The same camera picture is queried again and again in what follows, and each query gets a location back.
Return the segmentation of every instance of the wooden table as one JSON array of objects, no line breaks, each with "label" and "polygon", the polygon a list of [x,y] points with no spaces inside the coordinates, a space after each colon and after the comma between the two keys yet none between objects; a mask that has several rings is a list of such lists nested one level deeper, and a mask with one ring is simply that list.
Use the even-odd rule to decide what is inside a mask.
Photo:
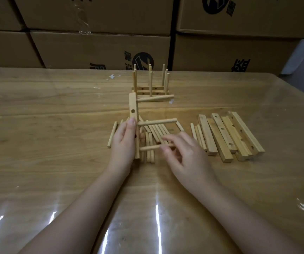
[{"label": "wooden table", "polygon": [[[155,72],[154,83],[160,78]],[[147,81],[139,71],[138,84]],[[112,125],[129,115],[131,87],[130,71],[0,68],[0,253],[18,252],[104,169]],[[304,94],[270,74],[173,71],[170,92],[171,104],[140,103],[141,116],[176,117],[190,133],[198,114],[239,113],[266,153],[249,162],[210,157],[213,168],[304,246]],[[94,253],[103,250],[239,253],[158,151],[156,164],[133,170],[122,187],[96,239]]]}]

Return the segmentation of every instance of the person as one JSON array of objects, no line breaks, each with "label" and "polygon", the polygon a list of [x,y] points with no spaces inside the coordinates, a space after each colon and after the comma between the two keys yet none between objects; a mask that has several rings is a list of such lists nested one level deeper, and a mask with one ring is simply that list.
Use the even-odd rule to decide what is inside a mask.
[{"label": "person", "polygon": [[[106,169],[19,253],[90,253],[112,202],[130,173],[135,132],[135,119],[119,126]],[[176,146],[176,151],[167,145],[160,147],[175,177],[214,215],[243,253],[304,253],[301,246],[219,183],[207,153],[192,137],[180,132],[163,139]]]}]

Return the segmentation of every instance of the person's left hand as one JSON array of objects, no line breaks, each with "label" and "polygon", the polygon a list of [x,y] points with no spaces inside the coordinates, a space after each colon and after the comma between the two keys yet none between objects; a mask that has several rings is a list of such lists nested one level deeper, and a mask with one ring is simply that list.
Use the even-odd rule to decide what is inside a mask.
[{"label": "person's left hand", "polygon": [[135,131],[137,122],[134,118],[119,125],[112,139],[111,157],[108,169],[124,172],[125,177],[130,173],[130,167],[135,156]]}]

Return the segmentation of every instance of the person's right hand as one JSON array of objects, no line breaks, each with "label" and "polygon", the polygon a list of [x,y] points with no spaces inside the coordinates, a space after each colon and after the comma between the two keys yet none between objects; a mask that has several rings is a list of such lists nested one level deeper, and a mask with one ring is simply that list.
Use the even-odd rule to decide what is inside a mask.
[{"label": "person's right hand", "polygon": [[207,153],[196,140],[185,132],[177,135],[168,134],[162,137],[172,141],[181,158],[167,145],[161,145],[167,163],[179,182],[196,198],[202,191],[214,190],[220,185],[208,160]]}]

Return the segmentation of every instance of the black circle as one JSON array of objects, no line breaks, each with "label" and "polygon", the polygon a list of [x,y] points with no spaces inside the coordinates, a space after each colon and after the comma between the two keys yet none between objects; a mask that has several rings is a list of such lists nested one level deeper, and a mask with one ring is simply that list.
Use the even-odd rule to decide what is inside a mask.
[{"label": "black circle", "polygon": [[228,1],[229,0],[209,0],[208,4],[208,0],[202,0],[202,6],[208,14],[217,14],[226,7]]},{"label": "black circle", "polygon": [[154,60],[152,56],[147,52],[137,53],[132,60],[132,64],[137,65],[137,70],[149,70],[149,64],[154,68]]}]

